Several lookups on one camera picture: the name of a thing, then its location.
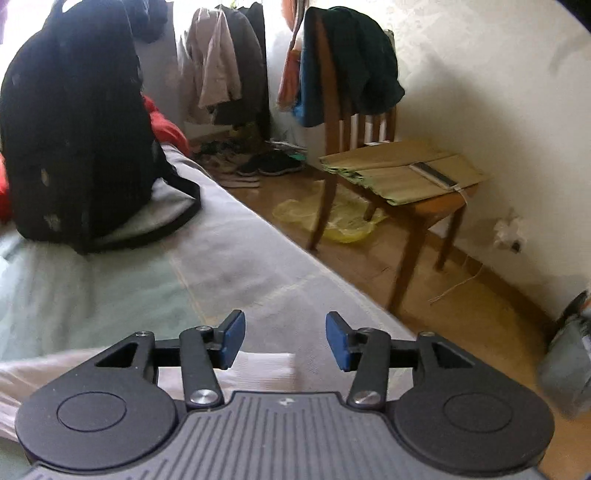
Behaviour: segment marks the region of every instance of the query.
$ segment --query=gray bag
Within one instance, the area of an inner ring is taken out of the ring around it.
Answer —
[[[570,418],[591,409],[590,329],[581,317],[568,322],[538,369],[540,387]]]

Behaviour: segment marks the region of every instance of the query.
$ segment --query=white towel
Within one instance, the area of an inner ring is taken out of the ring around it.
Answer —
[[[35,390],[102,352],[104,348],[71,350],[55,355],[0,363],[0,437],[17,442],[14,419],[21,403]],[[292,353],[238,352],[228,370],[216,370],[228,401],[235,390],[290,392],[297,390]],[[159,369],[158,386],[176,400],[183,399],[180,367]]]

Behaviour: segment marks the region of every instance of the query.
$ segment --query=backpack strap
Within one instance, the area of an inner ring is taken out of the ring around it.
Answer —
[[[179,213],[174,219],[169,222],[156,227],[154,230],[148,232],[139,233],[138,235],[123,238],[121,240],[113,240],[112,242],[106,243],[93,243],[90,248],[86,248],[83,253],[85,254],[96,254],[101,252],[112,252],[114,250],[123,250],[130,248],[140,248],[151,243],[162,240],[164,237],[169,236],[181,228],[185,223],[197,215],[198,211],[201,210],[201,194],[199,185],[195,182],[184,179],[178,175],[176,168],[168,164],[170,168],[167,168],[163,173],[163,180],[170,185],[190,197],[193,198],[191,205],[185,210]]]

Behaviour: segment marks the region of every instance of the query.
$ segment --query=gray bedsheet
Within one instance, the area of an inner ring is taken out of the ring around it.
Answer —
[[[0,236],[0,256],[8,262],[0,270],[0,360],[108,345],[137,330],[172,338],[242,309],[243,350],[294,353],[302,390],[346,393],[352,374],[341,372],[332,358],[324,334],[327,312],[337,310],[353,327],[412,338],[193,162],[164,147],[178,172],[201,185],[203,200],[195,219],[166,240],[81,257],[69,247],[22,240],[11,229]],[[152,203],[118,235],[170,218],[186,202],[184,194],[158,182]],[[389,395],[410,386],[409,372],[393,372]],[[0,450],[4,464],[8,452]],[[0,478],[11,477],[0,470]]]

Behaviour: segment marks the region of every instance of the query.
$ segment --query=black sneaker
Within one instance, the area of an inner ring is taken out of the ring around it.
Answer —
[[[262,162],[265,160],[266,153],[259,153],[257,155],[253,155],[249,161],[247,161],[244,165],[240,165],[236,169],[236,174],[242,177],[252,177],[253,175],[258,174],[259,167],[262,165]]]
[[[291,158],[281,150],[274,150],[266,154],[258,171],[267,177],[278,177],[286,173],[304,170],[304,162]]]

